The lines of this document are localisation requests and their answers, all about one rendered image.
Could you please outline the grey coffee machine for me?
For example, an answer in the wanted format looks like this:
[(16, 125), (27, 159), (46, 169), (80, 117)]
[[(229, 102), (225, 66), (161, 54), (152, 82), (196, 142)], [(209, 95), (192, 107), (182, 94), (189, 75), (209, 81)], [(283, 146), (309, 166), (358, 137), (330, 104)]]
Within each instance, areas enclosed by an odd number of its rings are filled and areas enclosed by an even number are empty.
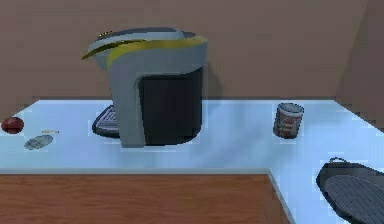
[(124, 148), (186, 143), (202, 126), (208, 40), (171, 27), (106, 32), (89, 45), (107, 72)]

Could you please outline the red patterned cup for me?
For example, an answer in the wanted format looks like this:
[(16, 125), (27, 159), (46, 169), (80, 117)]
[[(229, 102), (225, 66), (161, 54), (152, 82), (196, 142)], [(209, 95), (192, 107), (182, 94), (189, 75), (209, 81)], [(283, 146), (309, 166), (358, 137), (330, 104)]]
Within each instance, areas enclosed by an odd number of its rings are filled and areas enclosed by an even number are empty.
[(302, 106), (294, 103), (280, 103), (276, 110), (273, 133), (284, 139), (296, 138), (303, 115)]

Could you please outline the small grey round plate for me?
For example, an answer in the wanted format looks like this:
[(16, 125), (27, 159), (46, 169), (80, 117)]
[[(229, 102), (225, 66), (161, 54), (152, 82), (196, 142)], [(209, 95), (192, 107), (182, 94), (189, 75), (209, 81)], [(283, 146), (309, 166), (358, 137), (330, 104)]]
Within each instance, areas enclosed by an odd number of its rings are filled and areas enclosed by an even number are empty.
[(40, 135), (34, 138), (29, 139), (24, 147), (28, 150), (41, 149), (46, 147), (53, 141), (53, 137), (51, 135)]

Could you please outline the red apple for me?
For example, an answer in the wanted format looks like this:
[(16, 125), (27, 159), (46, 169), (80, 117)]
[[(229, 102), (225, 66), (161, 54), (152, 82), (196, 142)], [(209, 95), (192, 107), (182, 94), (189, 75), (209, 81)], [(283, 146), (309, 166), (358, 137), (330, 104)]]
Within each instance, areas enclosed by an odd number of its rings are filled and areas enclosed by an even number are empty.
[(18, 134), (23, 128), (24, 121), (19, 117), (9, 117), (1, 123), (1, 129), (8, 134)]

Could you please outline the black grill pan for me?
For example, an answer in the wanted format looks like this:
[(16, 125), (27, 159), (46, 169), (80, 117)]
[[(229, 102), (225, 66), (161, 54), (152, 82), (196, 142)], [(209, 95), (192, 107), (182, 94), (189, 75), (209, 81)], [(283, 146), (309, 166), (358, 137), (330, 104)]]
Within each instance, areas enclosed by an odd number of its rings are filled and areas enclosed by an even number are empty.
[(384, 224), (384, 173), (331, 158), (316, 177), (317, 186), (335, 213), (350, 224)]

